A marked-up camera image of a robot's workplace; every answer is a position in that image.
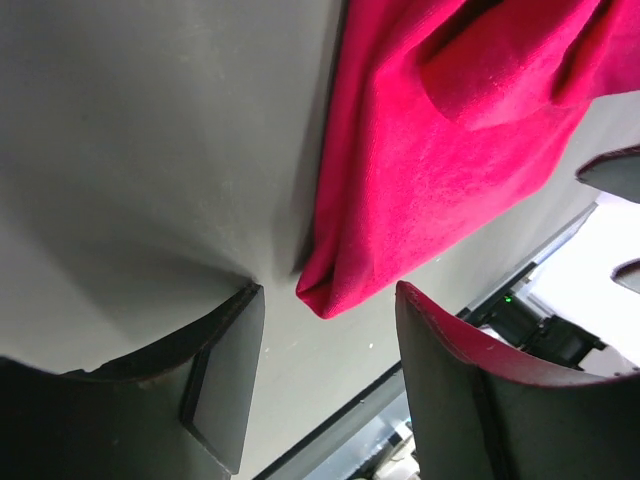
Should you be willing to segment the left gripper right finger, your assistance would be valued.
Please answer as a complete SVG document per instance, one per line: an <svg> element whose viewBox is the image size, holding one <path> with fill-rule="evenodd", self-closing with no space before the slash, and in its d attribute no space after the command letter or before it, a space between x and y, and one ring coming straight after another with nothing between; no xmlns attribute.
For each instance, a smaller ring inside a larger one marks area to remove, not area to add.
<svg viewBox="0 0 640 480"><path fill-rule="evenodd" d="M635 479L639 377L521 352L396 286L401 364L424 479Z"/></svg>

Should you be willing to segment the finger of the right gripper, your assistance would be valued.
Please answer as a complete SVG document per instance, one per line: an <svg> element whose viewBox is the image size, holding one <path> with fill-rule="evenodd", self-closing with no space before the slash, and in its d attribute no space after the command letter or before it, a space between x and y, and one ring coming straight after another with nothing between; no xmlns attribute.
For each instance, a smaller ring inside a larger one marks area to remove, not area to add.
<svg viewBox="0 0 640 480"><path fill-rule="evenodd" d="M639 203L639 148L626 147L598 155L576 171L584 185Z"/></svg>
<svg viewBox="0 0 640 480"><path fill-rule="evenodd" d="M640 259L630 260L617 266L611 274L611 279L617 285L639 294Z"/></svg>

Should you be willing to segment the red t shirt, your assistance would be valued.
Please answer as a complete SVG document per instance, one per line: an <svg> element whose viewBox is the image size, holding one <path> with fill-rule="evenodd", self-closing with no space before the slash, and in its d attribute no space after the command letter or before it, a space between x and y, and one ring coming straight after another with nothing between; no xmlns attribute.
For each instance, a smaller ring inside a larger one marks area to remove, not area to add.
<svg viewBox="0 0 640 480"><path fill-rule="evenodd" d="M353 1L296 287L323 319L538 191L639 87L635 1Z"/></svg>

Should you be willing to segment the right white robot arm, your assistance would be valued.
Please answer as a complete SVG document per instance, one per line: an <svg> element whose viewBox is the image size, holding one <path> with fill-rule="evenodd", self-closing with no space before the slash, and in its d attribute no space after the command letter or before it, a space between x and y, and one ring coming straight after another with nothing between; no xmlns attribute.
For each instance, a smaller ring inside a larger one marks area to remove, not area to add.
<svg viewBox="0 0 640 480"><path fill-rule="evenodd" d="M603 377L639 370L639 148L600 154L577 181L597 199L465 319L546 361Z"/></svg>

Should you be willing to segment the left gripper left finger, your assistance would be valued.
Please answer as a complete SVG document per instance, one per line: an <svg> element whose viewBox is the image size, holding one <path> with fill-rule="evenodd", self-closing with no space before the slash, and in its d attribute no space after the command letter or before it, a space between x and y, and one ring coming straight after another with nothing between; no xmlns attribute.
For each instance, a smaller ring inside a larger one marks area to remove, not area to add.
<svg viewBox="0 0 640 480"><path fill-rule="evenodd" d="M5 479L228 479L240 467L264 328L246 285L92 372L1 361Z"/></svg>

